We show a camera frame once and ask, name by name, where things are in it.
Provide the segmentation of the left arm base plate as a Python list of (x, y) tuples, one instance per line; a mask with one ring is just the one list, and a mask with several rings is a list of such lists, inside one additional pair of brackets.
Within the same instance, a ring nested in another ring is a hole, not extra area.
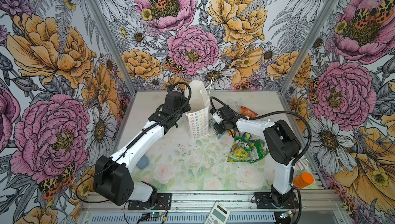
[(129, 211), (151, 211), (151, 210), (170, 210), (172, 204), (171, 193), (157, 193), (155, 199), (149, 199), (147, 202), (131, 201), (128, 203)]

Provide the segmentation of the teal Fox's candy packet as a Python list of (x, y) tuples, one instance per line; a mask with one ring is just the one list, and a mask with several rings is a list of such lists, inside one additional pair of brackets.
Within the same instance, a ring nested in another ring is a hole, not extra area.
[(209, 122), (209, 127), (214, 131), (217, 139), (220, 140), (222, 137), (223, 131), (222, 131), (221, 127), (219, 126), (219, 124), (217, 123), (217, 121), (212, 119)]

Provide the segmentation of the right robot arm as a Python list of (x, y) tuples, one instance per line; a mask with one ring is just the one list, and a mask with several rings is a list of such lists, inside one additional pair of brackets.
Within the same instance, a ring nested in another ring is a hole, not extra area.
[(275, 178), (271, 186), (271, 203), (283, 207), (293, 194), (295, 160), (298, 159), (301, 143), (284, 120), (276, 122), (262, 118), (249, 118), (237, 114), (225, 105), (209, 112), (214, 119), (217, 132), (227, 130), (246, 132), (265, 140), (268, 152), (275, 161)]

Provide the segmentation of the orange lemon candy packet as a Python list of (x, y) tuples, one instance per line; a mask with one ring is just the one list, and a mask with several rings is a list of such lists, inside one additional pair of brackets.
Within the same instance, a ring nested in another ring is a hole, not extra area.
[(238, 132), (234, 130), (227, 130), (227, 133), (229, 136), (232, 136), (233, 138), (238, 134)]

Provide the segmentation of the white paper bag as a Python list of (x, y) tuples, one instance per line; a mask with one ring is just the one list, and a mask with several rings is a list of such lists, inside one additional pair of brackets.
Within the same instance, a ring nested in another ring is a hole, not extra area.
[(191, 110), (185, 113), (186, 126), (188, 133), (192, 139), (207, 136), (209, 134), (209, 96), (211, 87), (207, 89), (202, 81), (193, 80), (189, 83), (191, 91), (187, 90), (188, 95), (191, 94), (189, 105)]

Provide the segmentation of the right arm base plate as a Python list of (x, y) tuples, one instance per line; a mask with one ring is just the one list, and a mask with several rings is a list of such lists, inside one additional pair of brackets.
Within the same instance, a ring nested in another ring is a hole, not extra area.
[(299, 207), (298, 197), (295, 192), (291, 192), (285, 199), (273, 199), (269, 191), (255, 192), (251, 198), (251, 203), (256, 204), (257, 209), (297, 209)]

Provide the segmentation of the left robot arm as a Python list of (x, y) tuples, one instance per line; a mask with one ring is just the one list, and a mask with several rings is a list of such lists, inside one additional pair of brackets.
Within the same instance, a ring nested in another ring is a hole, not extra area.
[(94, 192), (118, 206), (129, 201), (141, 202), (145, 208), (155, 206), (157, 188), (149, 183), (134, 182), (131, 173), (148, 149), (171, 128), (178, 127), (182, 114), (191, 110), (191, 94), (185, 82), (168, 88), (164, 104), (149, 117), (143, 129), (119, 151), (97, 160)]

